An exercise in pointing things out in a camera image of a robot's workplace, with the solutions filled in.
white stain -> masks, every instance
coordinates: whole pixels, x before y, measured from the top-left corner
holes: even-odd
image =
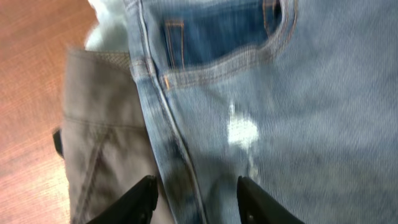
[[[249,159],[249,176],[252,180],[259,182],[258,168],[254,164],[251,145],[259,138],[256,124],[248,117],[235,113],[235,106],[229,106],[229,123],[228,123],[228,144],[238,145],[246,152]]]

wooden floor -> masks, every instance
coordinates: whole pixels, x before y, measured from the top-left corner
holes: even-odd
[[[52,131],[66,46],[83,46],[94,23],[87,0],[0,0],[0,223],[69,222]]]

jeans pocket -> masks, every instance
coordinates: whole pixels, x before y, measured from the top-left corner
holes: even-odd
[[[244,45],[261,45],[281,20],[278,0],[179,12],[164,22],[169,65],[203,65]]]

gray fabric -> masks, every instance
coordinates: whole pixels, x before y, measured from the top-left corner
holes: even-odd
[[[72,223],[90,221],[145,175],[159,176],[128,54],[69,50],[63,109]],[[173,223],[159,189],[151,223]]]

